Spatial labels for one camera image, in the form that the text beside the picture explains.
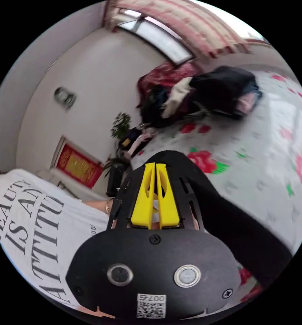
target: bracelet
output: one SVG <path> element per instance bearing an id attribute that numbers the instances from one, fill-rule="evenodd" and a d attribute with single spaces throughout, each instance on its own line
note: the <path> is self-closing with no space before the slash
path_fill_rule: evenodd
<path id="1" fill-rule="evenodd" d="M 108 215 L 110 214 L 110 208 L 109 208 L 109 206 L 108 206 L 108 203 L 109 203 L 111 200 L 108 200 L 108 201 L 106 202 L 106 211 L 107 211 L 107 214 L 108 214 Z"/>

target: black pants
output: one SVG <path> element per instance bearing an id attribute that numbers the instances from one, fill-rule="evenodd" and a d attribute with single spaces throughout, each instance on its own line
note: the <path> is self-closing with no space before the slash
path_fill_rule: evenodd
<path id="1" fill-rule="evenodd" d="M 162 151 L 146 163 L 162 163 L 182 172 L 200 206 L 205 229 L 224 242 L 239 261 L 267 288 L 292 258 L 289 249 L 246 212 L 219 195 L 207 176 L 183 153 Z"/>

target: white t-shirt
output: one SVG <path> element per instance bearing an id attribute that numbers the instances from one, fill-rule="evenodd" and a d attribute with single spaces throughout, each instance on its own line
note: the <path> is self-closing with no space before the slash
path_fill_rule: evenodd
<path id="1" fill-rule="evenodd" d="M 77 249 L 106 230 L 108 216 L 21 169 L 0 175 L 0 243 L 32 286 L 77 309 L 65 281 Z"/>

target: person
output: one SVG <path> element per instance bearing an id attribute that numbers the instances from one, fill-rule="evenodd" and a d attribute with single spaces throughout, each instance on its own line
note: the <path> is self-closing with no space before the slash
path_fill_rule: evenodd
<path id="1" fill-rule="evenodd" d="M 104 316 L 80 306 L 65 276 L 77 249 L 106 230 L 112 202 L 75 199 L 22 169 L 0 171 L 0 244 L 36 290 L 76 310 Z M 152 229 L 159 229 L 158 221 Z"/>
<path id="2" fill-rule="evenodd" d="M 175 167 L 186 177 L 198 200 L 206 231 L 223 241 L 266 289 L 290 262 L 289 249 L 245 211 L 221 197 L 183 153 L 162 151 L 146 163 L 153 162 Z M 0 244 L 37 291 L 52 302 L 90 313 L 77 302 L 65 276 L 78 248 L 106 230 L 111 207 L 112 200 L 74 199 L 21 169 L 0 172 Z M 153 223 L 152 228 L 159 229 L 159 224 Z"/>

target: qr code label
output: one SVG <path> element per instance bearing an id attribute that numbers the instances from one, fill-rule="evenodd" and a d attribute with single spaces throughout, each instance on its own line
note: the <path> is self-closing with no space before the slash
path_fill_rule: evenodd
<path id="1" fill-rule="evenodd" d="M 165 318 L 166 295 L 137 295 L 137 318 Z"/>

